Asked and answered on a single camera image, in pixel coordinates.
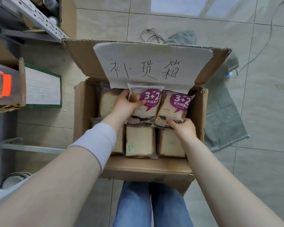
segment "leg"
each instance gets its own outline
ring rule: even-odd
[[[151,226],[151,196],[148,183],[124,181],[113,226]]]
[[[193,227],[182,195],[170,186],[149,183],[155,227]]]

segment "green label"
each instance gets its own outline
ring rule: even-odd
[[[133,154],[135,152],[135,147],[133,144],[126,144],[126,153]]]

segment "hand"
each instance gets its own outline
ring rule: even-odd
[[[127,118],[133,113],[135,109],[146,103],[146,99],[137,101],[135,103],[131,103],[127,99],[128,94],[129,90],[124,90],[121,92],[120,95],[118,95],[118,97],[115,100],[114,108],[111,112],[123,122],[127,120]]]
[[[199,140],[197,138],[196,127],[190,119],[185,118],[182,124],[177,124],[170,118],[166,118],[166,121],[175,130],[182,145],[185,146],[189,142]]]

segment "white paper sign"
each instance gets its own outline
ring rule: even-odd
[[[94,50],[111,88],[152,84],[184,94],[213,56],[210,49],[162,44],[100,43]]]
[[[60,78],[25,67],[26,104],[60,105]]]

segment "white cuff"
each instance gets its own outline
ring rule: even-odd
[[[98,123],[92,129],[87,130],[71,146],[80,146],[89,150],[98,160],[101,166],[101,173],[107,160],[114,149],[117,140],[114,129],[106,123]]]

